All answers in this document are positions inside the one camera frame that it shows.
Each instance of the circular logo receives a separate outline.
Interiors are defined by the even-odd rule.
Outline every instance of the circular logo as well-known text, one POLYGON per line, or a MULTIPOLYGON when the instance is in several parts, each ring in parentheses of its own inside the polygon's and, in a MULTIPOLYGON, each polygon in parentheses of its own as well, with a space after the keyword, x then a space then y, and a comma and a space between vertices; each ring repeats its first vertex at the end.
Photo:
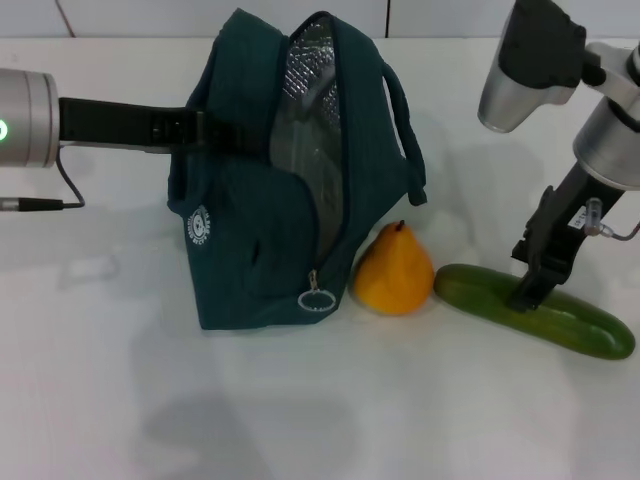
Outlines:
POLYGON ((209 212, 202 205, 189 217, 187 232, 189 232, 191 241, 196 245, 202 245, 209 238, 211 220, 209 219, 209 212))

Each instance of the white wall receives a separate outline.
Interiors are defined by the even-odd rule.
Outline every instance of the white wall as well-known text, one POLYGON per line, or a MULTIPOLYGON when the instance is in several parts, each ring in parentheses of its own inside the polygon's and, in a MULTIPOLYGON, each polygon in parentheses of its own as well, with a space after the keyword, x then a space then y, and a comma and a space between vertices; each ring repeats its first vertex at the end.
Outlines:
POLYGON ((62 0, 76 35, 211 37, 240 7, 291 33, 326 10, 372 37, 383 37, 386 0, 62 0))
POLYGON ((65 37, 54 0, 0 0, 0 37, 65 37))
MULTIPOLYGON (((391 37, 500 35, 514 0, 392 0, 391 37)), ((640 37, 638 0, 557 0, 590 36, 640 37)))

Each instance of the silver insulated lining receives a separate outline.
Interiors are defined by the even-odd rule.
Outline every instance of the silver insulated lining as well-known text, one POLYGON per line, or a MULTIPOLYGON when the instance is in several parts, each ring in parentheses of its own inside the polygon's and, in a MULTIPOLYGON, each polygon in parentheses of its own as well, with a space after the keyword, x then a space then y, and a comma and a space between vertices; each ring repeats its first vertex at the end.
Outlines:
POLYGON ((335 51, 328 17, 290 44, 283 95, 271 137, 273 166, 309 186, 319 221, 316 259, 333 245, 343 220, 340 109, 335 51))

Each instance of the green cucumber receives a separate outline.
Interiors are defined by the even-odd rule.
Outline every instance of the green cucumber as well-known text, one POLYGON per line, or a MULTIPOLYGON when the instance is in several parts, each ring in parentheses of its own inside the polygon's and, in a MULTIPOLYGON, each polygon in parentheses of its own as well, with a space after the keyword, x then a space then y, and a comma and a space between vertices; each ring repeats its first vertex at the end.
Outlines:
POLYGON ((518 313, 506 301, 520 279, 472 265, 438 270, 434 291, 448 304, 570 350, 608 360, 627 358, 633 333, 613 315, 566 293, 553 291, 537 310, 518 313))

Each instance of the zipper pull ring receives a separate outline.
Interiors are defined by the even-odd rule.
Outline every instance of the zipper pull ring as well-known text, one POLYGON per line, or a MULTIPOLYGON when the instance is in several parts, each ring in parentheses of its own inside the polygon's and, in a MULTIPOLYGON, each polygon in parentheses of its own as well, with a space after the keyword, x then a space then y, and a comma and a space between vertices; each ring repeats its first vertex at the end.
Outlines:
POLYGON ((333 310, 338 303, 336 296, 329 290, 320 290, 320 287, 318 287, 318 272, 316 270, 309 272, 309 286, 311 288, 298 297, 300 308, 312 313, 333 310))

